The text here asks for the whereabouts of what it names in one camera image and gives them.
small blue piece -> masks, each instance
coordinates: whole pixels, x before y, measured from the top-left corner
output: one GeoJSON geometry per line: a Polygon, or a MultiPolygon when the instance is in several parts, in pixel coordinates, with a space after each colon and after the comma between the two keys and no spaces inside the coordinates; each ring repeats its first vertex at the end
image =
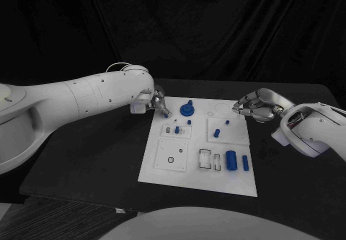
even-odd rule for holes
{"type": "Polygon", "coordinates": [[[188,100],[187,104],[180,107],[180,113],[183,116],[188,117],[194,113],[193,101],[188,100]]]}
{"type": "Polygon", "coordinates": [[[237,169],[234,151],[224,152],[224,161],[226,161],[226,170],[234,171],[237,169]]]}
{"type": "Polygon", "coordinates": [[[219,134],[220,134],[220,130],[219,130],[219,129],[216,129],[216,130],[214,130],[213,137],[214,137],[214,138],[217,138],[217,137],[219,137],[219,134]]]}
{"type": "Polygon", "coordinates": [[[243,171],[249,170],[249,163],[247,163],[247,156],[242,156],[242,165],[243,165],[243,171]]]}

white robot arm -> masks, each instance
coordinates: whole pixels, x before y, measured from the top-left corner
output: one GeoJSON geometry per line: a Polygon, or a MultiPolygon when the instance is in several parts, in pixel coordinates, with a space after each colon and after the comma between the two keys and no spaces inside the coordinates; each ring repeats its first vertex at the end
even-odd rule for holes
{"type": "Polygon", "coordinates": [[[295,105],[266,88],[247,94],[233,105],[232,111],[263,123],[278,115],[279,127],[271,134],[282,146],[291,146],[307,156],[317,157],[331,148],[346,160],[346,117],[343,110],[322,103],[295,105]]]}
{"type": "Polygon", "coordinates": [[[157,108],[171,115],[162,89],[138,65],[43,85],[0,84],[0,174],[28,159],[61,125],[126,104],[132,114],[157,108]]]}

black backdrop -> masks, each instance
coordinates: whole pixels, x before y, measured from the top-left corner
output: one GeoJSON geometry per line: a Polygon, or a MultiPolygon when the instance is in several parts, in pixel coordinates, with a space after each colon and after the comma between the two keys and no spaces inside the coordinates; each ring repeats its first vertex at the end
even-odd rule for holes
{"type": "MultiPolygon", "coordinates": [[[[2,83],[70,80],[123,61],[154,78],[324,84],[346,108],[343,0],[18,0],[0,17],[2,83]]],[[[24,175],[0,176],[0,200],[21,201],[24,175]]]]}

carpet floor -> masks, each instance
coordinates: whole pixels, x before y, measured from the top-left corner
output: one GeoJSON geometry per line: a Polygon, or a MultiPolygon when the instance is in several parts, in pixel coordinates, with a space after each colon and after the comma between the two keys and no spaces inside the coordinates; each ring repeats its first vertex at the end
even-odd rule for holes
{"type": "Polygon", "coordinates": [[[96,240],[136,212],[86,203],[28,197],[0,220],[0,240],[96,240]]]}

black table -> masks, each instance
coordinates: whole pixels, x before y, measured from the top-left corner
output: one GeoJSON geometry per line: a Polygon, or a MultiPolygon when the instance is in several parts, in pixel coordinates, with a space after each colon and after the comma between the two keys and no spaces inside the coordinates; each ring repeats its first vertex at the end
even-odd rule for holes
{"type": "MultiPolygon", "coordinates": [[[[317,84],[155,79],[172,97],[237,100],[269,88],[296,104],[337,106],[317,84]]],[[[136,182],[154,112],[129,106],[60,127],[20,187],[33,196],[149,212],[197,206],[272,220],[321,239],[341,239],[346,226],[346,162],[327,150],[309,158],[271,138],[279,119],[246,118],[258,197],[136,182]]]]}

